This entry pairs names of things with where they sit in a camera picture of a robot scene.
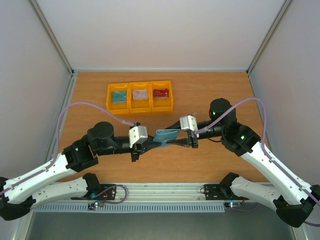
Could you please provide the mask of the teal card holder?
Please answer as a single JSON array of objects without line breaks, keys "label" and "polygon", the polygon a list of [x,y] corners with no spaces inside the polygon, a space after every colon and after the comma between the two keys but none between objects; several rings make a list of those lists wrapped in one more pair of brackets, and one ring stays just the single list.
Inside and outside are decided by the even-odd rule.
[{"label": "teal card holder", "polygon": [[160,146],[158,146],[158,148],[167,147],[169,146],[167,142],[176,140],[180,131],[180,129],[158,129],[155,131],[155,135],[152,141],[160,143]]}]

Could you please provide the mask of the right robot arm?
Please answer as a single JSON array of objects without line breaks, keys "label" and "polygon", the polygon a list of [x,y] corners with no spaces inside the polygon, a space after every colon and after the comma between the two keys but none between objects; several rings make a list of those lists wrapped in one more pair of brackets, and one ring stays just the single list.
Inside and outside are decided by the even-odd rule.
[{"label": "right robot arm", "polygon": [[299,228],[320,203],[319,185],[311,185],[293,173],[265,144],[266,134],[259,136],[237,121],[236,105],[218,98],[210,103],[209,121],[196,122],[192,115],[180,118],[180,129],[187,138],[168,141],[171,145],[198,147],[198,141],[220,137],[222,145],[255,167],[271,187],[251,182],[236,173],[227,174],[220,182],[225,198],[244,197],[276,212],[287,225]]}]

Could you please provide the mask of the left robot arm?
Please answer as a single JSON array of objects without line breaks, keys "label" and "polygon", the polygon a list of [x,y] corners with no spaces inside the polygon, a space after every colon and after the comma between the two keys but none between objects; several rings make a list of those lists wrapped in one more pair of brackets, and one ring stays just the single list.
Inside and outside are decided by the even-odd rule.
[{"label": "left robot arm", "polygon": [[0,216],[5,221],[12,221],[47,202],[68,198],[96,199],[102,187],[94,173],[65,183],[58,180],[98,164],[99,156],[129,153],[135,162],[140,155],[161,144],[140,124],[131,127],[128,136],[115,137],[111,123],[99,122],[49,162],[16,178],[1,177]]}]

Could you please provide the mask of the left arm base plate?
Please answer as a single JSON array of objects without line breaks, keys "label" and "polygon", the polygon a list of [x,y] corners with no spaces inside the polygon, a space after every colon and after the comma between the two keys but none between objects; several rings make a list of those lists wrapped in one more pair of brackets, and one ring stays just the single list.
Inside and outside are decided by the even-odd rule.
[{"label": "left arm base plate", "polygon": [[117,187],[114,184],[101,184],[101,191],[108,189],[106,192],[98,196],[99,192],[93,197],[93,195],[84,196],[84,197],[72,197],[71,200],[80,201],[80,200],[94,200],[94,201],[114,201],[116,198]]}]

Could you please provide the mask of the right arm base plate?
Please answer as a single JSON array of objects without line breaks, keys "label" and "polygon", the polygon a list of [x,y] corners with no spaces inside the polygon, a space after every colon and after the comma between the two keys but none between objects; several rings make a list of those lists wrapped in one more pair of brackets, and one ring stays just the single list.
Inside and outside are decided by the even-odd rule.
[{"label": "right arm base plate", "polygon": [[221,187],[220,184],[204,184],[201,193],[206,201],[242,201],[247,200],[242,196],[236,196],[230,188]]}]

